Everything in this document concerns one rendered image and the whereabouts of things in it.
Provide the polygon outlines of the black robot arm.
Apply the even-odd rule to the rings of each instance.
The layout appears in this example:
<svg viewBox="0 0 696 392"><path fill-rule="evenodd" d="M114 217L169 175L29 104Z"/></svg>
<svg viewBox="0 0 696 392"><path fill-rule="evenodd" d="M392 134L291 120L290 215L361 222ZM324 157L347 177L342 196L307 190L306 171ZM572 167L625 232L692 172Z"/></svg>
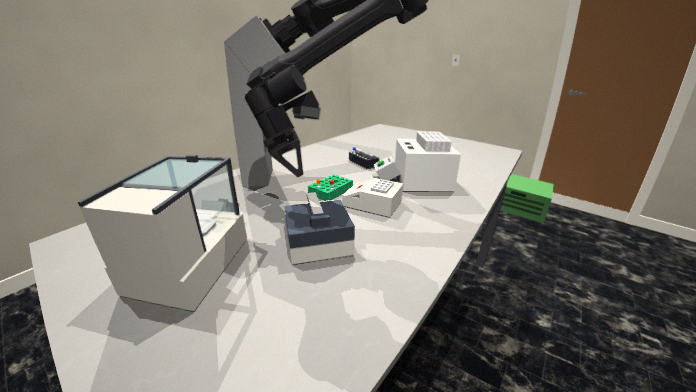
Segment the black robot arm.
<svg viewBox="0 0 696 392"><path fill-rule="evenodd" d="M307 89L302 75L387 19L396 16L401 24L409 22L427 10L427 2L428 0L299 0L291 7L295 16L291 17L289 14L273 25L267 18L264 19L262 22L286 53L250 74L246 84L251 90L244 98L254 117L279 103L285 103L266 112L277 133L291 126L294 129L286 113L291 108L294 118L319 120L321 108L312 90L293 99ZM348 13L333 20L333 17L345 12ZM311 38L290 51L288 47L304 33L308 33Z"/></svg>

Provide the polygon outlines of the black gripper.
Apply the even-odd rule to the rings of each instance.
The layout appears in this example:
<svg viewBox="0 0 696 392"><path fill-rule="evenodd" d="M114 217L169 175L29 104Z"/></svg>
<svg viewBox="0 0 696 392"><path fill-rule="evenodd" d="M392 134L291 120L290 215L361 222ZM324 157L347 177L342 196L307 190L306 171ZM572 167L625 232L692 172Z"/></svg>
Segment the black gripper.
<svg viewBox="0 0 696 392"><path fill-rule="evenodd" d="M266 113L266 112L268 112L276 107L278 107L278 105L263 111L262 114L260 114L259 116L256 117L256 120L257 120L264 136L266 137L266 140L264 140L263 142L264 142L265 146L268 148L269 154L274 159L276 159L279 163L281 163L285 168L287 168L290 172L292 172L296 177L300 177L303 175L303 165L302 165L300 140L299 140L295 130L292 128L292 126L277 134L272 122L270 121L270 119ZM293 148L296 149L298 170L282 156L282 154L288 152L289 150L291 150Z"/></svg>

